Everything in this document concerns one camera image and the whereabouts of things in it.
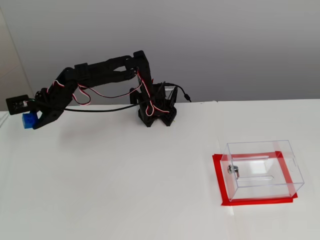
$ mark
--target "red tape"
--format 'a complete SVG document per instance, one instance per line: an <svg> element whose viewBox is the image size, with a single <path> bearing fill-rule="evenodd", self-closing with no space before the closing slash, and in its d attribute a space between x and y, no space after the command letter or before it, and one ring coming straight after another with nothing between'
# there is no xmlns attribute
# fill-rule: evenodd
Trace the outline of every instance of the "red tape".
<svg viewBox="0 0 320 240"><path fill-rule="evenodd" d="M289 170L287 168L284 156L282 155L282 152L276 151L276 152L267 152L267 153L260 153L260 154L238 154L238 157L256 157L256 156L269 156L270 158L277 157L281 170L283 172L283 176L285 179L285 182L288 185L289 193L293 193L295 191L292 179L290 177ZM218 180L220 193L222 197L222 206L241 206L241 205L259 205L259 204L286 204L286 203L293 203L294 199L298 197L297 193L295 193L292 197L278 197L278 198L246 198L246 199L234 199L232 201L229 200L225 181L224 181L224 175L222 173L221 169L221 159L222 154L215 154L212 156L213 158L213 164L215 168L216 177Z"/></svg>

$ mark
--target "clear plastic box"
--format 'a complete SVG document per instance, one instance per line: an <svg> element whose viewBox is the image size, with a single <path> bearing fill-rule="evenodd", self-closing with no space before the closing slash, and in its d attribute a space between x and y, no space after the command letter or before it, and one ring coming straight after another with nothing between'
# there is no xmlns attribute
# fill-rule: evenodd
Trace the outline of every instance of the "clear plastic box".
<svg viewBox="0 0 320 240"><path fill-rule="evenodd" d="M287 140L228 143L220 164L230 201L293 197L305 183Z"/></svg>

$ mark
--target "gray wall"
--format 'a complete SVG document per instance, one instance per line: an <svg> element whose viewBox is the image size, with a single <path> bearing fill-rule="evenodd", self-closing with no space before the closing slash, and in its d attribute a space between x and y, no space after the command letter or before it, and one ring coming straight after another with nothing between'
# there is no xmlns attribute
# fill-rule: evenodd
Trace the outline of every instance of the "gray wall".
<svg viewBox="0 0 320 240"><path fill-rule="evenodd" d="M7 110L7 98L24 94L33 93L0 9L0 111Z"/></svg>
<svg viewBox="0 0 320 240"><path fill-rule="evenodd" d="M0 6L34 92L65 67L144 50L155 81L183 86L194 101L320 97L316 0L0 0ZM98 89L117 95L136 85Z"/></svg>

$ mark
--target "red and white wire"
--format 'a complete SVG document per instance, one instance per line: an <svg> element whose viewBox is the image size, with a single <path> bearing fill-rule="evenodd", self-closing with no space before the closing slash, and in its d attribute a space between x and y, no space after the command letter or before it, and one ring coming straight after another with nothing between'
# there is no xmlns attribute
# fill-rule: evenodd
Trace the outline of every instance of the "red and white wire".
<svg viewBox="0 0 320 240"><path fill-rule="evenodd" d="M88 93L86 93L85 91L83 91L81 88L79 88L79 91L80 91L80 93L82 93L83 95L86 95L86 96L89 98L89 101L86 102L86 103L80 103L80 102L78 102L76 95L75 95L74 93L72 93L72 97L73 97L73 99L75 100L75 102L76 102L77 104L81 105L81 106L87 106L87 105L89 105L89 104L91 103L91 97L90 97L90 95L89 95Z"/></svg>
<svg viewBox="0 0 320 240"><path fill-rule="evenodd" d="M58 82L58 80L54 80L53 83L52 83L52 86L54 86L55 83L57 83L57 84L58 84L60 87L62 87L62 88L65 87L65 85L63 85L63 84L61 84L60 82ZM73 98L73 99L76 101L76 103L79 104L79 105L82 105L82 106L89 105L90 102L91 102L91 97L90 97L90 95L87 94L86 92L84 92L81 88L79 88L79 90L80 90L80 92L81 92L83 95L86 95L86 96L89 98L89 101L86 102L86 103L80 103L80 102L78 102L77 97L76 97L76 95L75 95L74 93L72 94L72 98Z"/></svg>
<svg viewBox="0 0 320 240"><path fill-rule="evenodd" d="M130 94L132 94L134 91L138 90L139 88L141 88L142 86L142 82L139 86L137 86L134 90L132 90L131 92L128 92L126 94L123 94L123 95L119 95L119 96L105 96L105 95L102 95L101 93L99 93L97 90L91 88L91 87L87 87L87 86L83 86L81 84L78 83L78 86L79 86L79 89L90 89L91 91L95 92L96 94L98 94L99 96L101 97L104 97L104 98L107 98L107 99L115 99L115 98L121 98L121 97L124 97L124 96L128 96Z"/></svg>
<svg viewBox="0 0 320 240"><path fill-rule="evenodd" d="M151 98L151 95L150 95L150 93L149 93L149 90L148 90L148 88L147 88L147 85L146 85L144 79L141 77L139 71L137 71L137 75L138 75L138 77L141 79L141 82L143 83L144 88L145 88L145 90L146 90L149 98ZM146 114L148 117L151 117L151 116L155 113L155 109L156 109L157 111L159 111L159 112L162 112L162 113L166 113L166 114L170 113L169 111L165 111L165 110L162 110L162 109L156 107L156 106L152 103L151 99L150 99L149 102L150 102L150 106L152 107L152 112L151 112L151 114L148 114L148 110L149 110L149 105L148 105L148 106L146 107L146 110L145 110L145 114Z"/></svg>

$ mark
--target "black cable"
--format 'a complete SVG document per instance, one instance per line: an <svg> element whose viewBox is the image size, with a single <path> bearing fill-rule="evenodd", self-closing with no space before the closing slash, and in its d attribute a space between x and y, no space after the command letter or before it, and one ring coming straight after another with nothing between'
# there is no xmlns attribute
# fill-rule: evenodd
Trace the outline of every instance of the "black cable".
<svg viewBox="0 0 320 240"><path fill-rule="evenodd" d="M189 95L186 94L186 92L184 91L184 89L181 86L173 84L173 83L164 83L163 85L164 86L176 86L176 87L180 88L182 90L183 94L184 94L185 99L190 101L190 103L191 103L191 99L190 99ZM37 101L37 100L32 99L32 98L29 99L29 101L32 102L32 103L35 103L37 105L41 105L41 106L44 106L44 107L47 107L47 108L51 108L51 109L54 109L54 110L57 110L57 111L69 111L69 112L78 112L78 113L110 113L110 112L117 112L117 111L129 109L129 108L133 108L133 107L138 106L140 104L147 103L147 102L150 101L150 98L145 100L145 101L136 103L136 104L132 104L132 105L124 106L124 107L120 107L120 108L115 108L115 109L109 109L109 110L81 110L81 109L71 109L71 108L59 108L59 107L55 107L55 106L52 106L50 104L47 104L45 102Z"/></svg>
<svg viewBox="0 0 320 240"><path fill-rule="evenodd" d="M189 96L188 94L186 94L185 90L184 90L181 86L179 86L179 85L177 85L177 84L174 84L174 83L167 83L167 82L166 82L164 85L167 86L167 87L175 86L175 87L180 88L180 89L182 90L183 94L184 94L184 98L185 98L187 101L189 101L190 103L192 103L192 101L191 101L191 99L190 99L190 96Z"/></svg>
<svg viewBox="0 0 320 240"><path fill-rule="evenodd" d="M149 100L146 101L142 101L140 103L136 103L136 104L132 104L129 106L124 106L124 107L120 107L120 108L115 108L115 109L109 109L109 110L81 110L81 109L71 109L71 108L59 108L59 107L55 107L52 106L50 104L41 102L41 101L36 101L34 99L30 99L33 103L37 104L37 105L41 105L47 108L51 108L54 110L58 110L58 111L69 111L69 112L79 112L79 113L110 113L110 112L117 112L117 111L121 111L121 110L125 110L125 109L129 109L129 108L133 108L135 106L138 106L139 104L143 104L146 102L149 102Z"/></svg>

